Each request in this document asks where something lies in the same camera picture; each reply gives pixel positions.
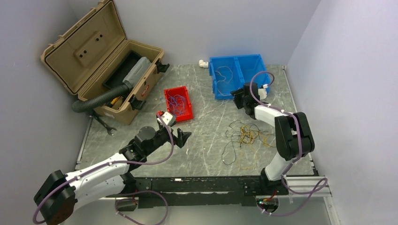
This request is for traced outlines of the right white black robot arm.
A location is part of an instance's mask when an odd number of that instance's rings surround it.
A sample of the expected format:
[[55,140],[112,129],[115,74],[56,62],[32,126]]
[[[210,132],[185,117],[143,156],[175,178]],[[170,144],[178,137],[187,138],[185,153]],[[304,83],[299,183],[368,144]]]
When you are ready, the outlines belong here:
[[314,138],[303,112],[291,113],[260,101],[257,83],[247,82],[232,91],[233,102],[238,109],[255,120],[265,122],[275,130],[276,150],[271,163],[260,173],[259,190],[269,195],[283,182],[283,176],[292,165],[314,151]]

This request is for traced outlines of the white pipe elbow fitting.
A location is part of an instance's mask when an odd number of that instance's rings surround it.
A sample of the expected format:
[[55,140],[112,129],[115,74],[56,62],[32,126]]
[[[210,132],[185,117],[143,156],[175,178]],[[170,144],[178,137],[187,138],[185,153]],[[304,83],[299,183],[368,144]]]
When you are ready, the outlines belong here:
[[200,68],[209,68],[209,62],[204,60],[199,60],[199,67]]

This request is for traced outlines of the red plastic bin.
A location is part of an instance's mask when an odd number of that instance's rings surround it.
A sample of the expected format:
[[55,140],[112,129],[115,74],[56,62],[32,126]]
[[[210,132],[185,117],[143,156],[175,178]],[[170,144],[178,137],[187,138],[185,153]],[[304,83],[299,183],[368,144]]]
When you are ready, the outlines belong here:
[[177,122],[193,119],[193,110],[186,86],[164,90],[167,111],[176,116]]

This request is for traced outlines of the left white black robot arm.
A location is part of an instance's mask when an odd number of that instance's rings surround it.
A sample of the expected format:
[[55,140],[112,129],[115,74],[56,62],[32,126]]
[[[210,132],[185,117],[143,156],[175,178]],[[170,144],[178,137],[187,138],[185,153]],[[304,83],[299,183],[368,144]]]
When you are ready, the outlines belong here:
[[135,180],[130,174],[141,165],[150,165],[147,157],[170,143],[182,148],[191,132],[159,126],[143,127],[127,146],[106,160],[85,169],[64,174],[57,170],[48,175],[33,200],[37,205],[32,221],[36,225],[58,225],[79,207],[107,195],[121,194],[128,197],[134,193]]

